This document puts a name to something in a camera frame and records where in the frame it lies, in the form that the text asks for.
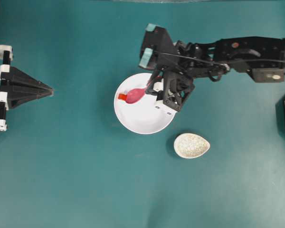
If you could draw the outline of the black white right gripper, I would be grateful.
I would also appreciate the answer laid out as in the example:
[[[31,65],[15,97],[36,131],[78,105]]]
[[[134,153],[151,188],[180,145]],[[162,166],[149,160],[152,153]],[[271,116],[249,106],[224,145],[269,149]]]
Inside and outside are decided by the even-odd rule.
[[[177,113],[182,109],[194,88],[193,78],[166,71],[162,67],[153,70],[145,94],[155,96],[155,108],[165,113]]]

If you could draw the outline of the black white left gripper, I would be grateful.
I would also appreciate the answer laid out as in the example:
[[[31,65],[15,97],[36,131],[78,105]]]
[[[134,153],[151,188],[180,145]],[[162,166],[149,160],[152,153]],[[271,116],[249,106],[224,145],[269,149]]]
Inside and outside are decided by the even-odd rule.
[[[6,112],[24,103],[53,95],[53,89],[38,81],[16,67],[10,66],[13,60],[13,48],[8,45],[0,45],[0,132],[7,130]],[[25,86],[30,88],[43,89],[48,92],[41,94],[29,94],[18,92],[7,92],[3,86],[7,85]]]

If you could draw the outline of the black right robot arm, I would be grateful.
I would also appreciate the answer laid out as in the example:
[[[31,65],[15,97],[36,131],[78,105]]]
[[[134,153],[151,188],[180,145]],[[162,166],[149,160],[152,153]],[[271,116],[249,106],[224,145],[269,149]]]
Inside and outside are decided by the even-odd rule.
[[[234,69],[247,73],[256,83],[285,79],[285,38],[230,38],[208,44],[164,40],[158,45],[144,42],[142,51],[147,48],[152,53],[146,68],[152,75],[145,92],[177,112],[197,78],[218,82]]]

